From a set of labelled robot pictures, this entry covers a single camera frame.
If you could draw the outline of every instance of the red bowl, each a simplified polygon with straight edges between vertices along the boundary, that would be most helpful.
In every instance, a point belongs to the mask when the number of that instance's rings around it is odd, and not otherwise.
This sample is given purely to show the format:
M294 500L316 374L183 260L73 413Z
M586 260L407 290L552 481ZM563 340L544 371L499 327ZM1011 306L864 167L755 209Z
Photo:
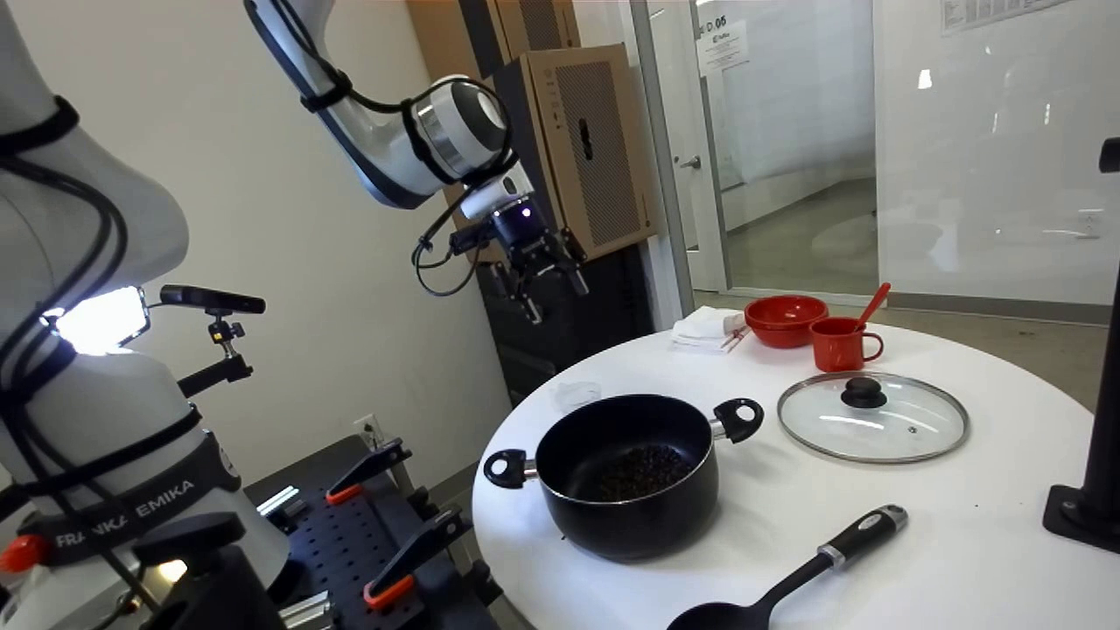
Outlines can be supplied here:
M765 347L808 347L808 327L829 315L813 294L770 294L745 306L745 327Z

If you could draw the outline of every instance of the lid knob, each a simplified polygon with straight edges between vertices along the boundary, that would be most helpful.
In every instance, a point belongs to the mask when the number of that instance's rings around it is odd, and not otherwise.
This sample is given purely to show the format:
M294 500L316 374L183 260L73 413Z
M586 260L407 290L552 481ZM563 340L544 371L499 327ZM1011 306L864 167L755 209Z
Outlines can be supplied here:
M882 386L876 377L848 377L840 398L856 410L885 406Z

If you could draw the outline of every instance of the black pot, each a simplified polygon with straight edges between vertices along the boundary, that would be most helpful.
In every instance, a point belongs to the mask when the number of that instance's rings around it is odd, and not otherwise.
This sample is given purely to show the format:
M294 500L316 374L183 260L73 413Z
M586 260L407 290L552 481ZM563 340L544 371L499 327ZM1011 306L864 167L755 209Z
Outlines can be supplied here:
M764 406L729 398L713 410L729 441L764 427ZM617 397L556 419L530 459L495 452L483 477L521 486L539 477L561 533L604 558L647 560L692 542L716 515L716 459L701 410L665 397Z

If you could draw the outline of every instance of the black spatula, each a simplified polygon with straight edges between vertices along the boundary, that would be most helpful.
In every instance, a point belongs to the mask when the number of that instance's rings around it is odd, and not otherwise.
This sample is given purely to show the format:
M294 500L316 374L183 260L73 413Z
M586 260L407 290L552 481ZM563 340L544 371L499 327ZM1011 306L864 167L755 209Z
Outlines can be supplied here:
M776 581L755 605L731 605L731 603L708 603L695 610L685 610L667 623L667 630L765 630L775 605L808 585L813 577L843 567L885 538L891 538L899 530L905 530L905 512L897 504L885 504L880 512L860 515L853 524L848 524L835 538L822 542L818 552L803 564L794 575Z

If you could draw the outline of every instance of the door handle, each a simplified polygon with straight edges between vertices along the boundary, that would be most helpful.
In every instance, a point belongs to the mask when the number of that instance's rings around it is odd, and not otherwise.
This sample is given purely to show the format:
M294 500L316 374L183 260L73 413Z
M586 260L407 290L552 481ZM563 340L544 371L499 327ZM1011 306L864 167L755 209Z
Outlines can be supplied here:
M701 172L701 153L692 162L673 158L673 166Z

